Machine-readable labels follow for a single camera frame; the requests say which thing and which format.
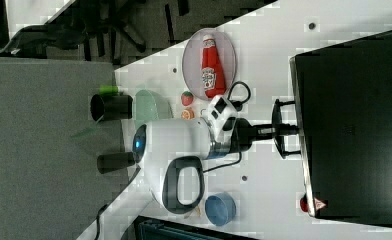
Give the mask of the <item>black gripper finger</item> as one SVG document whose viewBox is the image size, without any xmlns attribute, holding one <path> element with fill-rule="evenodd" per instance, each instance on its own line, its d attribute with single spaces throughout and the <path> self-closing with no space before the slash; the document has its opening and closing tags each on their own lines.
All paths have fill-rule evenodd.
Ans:
<svg viewBox="0 0 392 240">
<path fill-rule="evenodd" d="M 298 127 L 296 125 L 281 123 L 273 125 L 272 128 L 273 134 L 275 136 L 289 136 L 298 134 Z"/>
</svg>

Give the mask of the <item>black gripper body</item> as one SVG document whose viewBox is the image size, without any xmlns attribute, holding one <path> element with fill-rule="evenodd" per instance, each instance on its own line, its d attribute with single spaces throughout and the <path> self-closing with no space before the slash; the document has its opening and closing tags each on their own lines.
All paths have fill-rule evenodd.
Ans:
<svg viewBox="0 0 392 240">
<path fill-rule="evenodd" d="M 232 133 L 232 152 L 244 152 L 251 148 L 254 141 L 273 138 L 271 124 L 251 125 L 246 119 L 238 118 Z"/>
</svg>

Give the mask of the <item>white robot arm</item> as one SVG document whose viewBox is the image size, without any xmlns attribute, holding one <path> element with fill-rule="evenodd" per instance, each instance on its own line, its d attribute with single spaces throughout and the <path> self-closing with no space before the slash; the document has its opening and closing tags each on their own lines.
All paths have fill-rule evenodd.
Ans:
<svg viewBox="0 0 392 240">
<path fill-rule="evenodd" d="M 149 196 L 173 214 L 192 211 L 204 191 L 204 160 L 249 150 L 255 141 L 274 140 L 280 155 L 289 154 L 282 139 L 298 127 L 277 121 L 252 125 L 230 117 L 223 123 L 205 118 L 163 119 L 147 122 L 136 131 L 132 153 L 142 171 Z"/>
</svg>

